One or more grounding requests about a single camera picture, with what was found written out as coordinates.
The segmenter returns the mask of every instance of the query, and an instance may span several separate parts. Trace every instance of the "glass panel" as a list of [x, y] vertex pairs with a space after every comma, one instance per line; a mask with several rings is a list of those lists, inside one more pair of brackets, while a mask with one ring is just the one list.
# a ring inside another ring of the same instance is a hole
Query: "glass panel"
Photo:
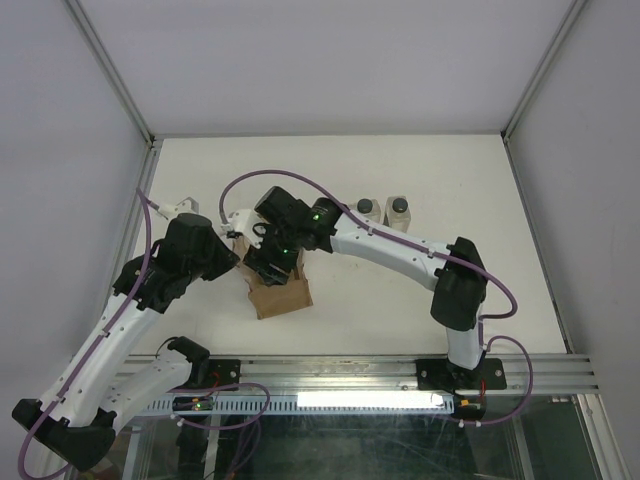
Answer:
[[[490, 408], [496, 415], [507, 413], [519, 400], [493, 397]], [[246, 420], [238, 415], [190, 417], [194, 418], [207, 425]], [[141, 428], [140, 433], [122, 433], [103, 463], [78, 478], [599, 478], [579, 410], [569, 398], [534, 397], [515, 422], [481, 428], [461, 429], [440, 417], [402, 414], [265, 415], [260, 433], [254, 426], [219, 434], [180, 428], [168, 418], [137, 419], [135, 428]], [[239, 447], [244, 448], [236, 455]], [[243, 461], [246, 463], [238, 469]]]

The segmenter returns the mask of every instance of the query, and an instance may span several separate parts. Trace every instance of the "cardboard box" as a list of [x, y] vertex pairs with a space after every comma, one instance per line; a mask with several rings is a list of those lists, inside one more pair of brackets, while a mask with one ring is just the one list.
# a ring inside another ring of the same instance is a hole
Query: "cardboard box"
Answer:
[[[244, 258], [248, 244], [244, 238], [233, 241], [233, 251]], [[258, 319], [275, 317], [284, 313], [295, 312], [313, 305], [309, 281], [304, 274], [304, 252], [298, 256], [298, 265], [291, 272], [286, 285], [267, 287], [262, 279], [242, 262], [237, 267], [249, 285], [249, 300], [256, 309]]]

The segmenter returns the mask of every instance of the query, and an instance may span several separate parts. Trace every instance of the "bottle cap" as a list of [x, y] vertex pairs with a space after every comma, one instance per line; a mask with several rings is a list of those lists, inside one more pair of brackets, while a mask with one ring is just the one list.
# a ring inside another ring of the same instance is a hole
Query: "bottle cap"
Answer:
[[391, 204], [391, 208], [396, 213], [404, 213], [409, 208], [409, 202], [404, 198], [396, 198]]
[[371, 210], [373, 210], [373, 202], [368, 198], [362, 198], [358, 200], [356, 208], [360, 213], [371, 213]]

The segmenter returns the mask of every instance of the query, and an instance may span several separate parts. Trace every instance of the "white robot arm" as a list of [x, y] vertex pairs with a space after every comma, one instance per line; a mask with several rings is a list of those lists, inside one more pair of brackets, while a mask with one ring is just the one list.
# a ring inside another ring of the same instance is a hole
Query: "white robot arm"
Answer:
[[[473, 243], [463, 238], [454, 245], [432, 242], [372, 222], [354, 211], [351, 216], [358, 222], [326, 198], [308, 207], [282, 188], [273, 187], [254, 209], [234, 212], [224, 228], [229, 235], [242, 235], [249, 241], [251, 248], [244, 263], [267, 285], [286, 283], [300, 248], [363, 258], [415, 280], [434, 292], [431, 316], [446, 327], [449, 361], [474, 370], [483, 354], [478, 317], [486, 296], [486, 279], [406, 245], [422, 245], [429, 252], [457, 256], [483, 268]], [[385, 233], [405, 244], [385, 238]]]
[[22, 399], [12, 412], [27, 430], [37, 428], [34, 436], [79, 471], [104, 458], [118, 432], [154, 399], [179, 386], [213, 386], [206, 382], [209, 351], [185, 337], [114, 385], [127, 355], [173, 300], [198, 278], [214, 280], [239, 261], [214, 233], [211, 221], [193, 213], [175, 216], [155, 251], [133, 301], [117, 320], [114, 314], [134, 291], [143, 257], [124, 266], [100, 321], [62, 376], [39, 399]]

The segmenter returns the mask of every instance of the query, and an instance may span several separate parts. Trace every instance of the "white wall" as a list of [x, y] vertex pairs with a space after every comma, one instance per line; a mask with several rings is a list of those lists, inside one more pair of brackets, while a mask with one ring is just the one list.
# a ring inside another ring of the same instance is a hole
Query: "white wall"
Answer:
[[498, 133], [571, 0], [82, 0], [154, 133]]
[[640, 3], [592, 2], [513, 140], [550, 280], [640, 477]]
[[0, 470], [95, 322], [144, 145], [61, 2], [0, 14]]

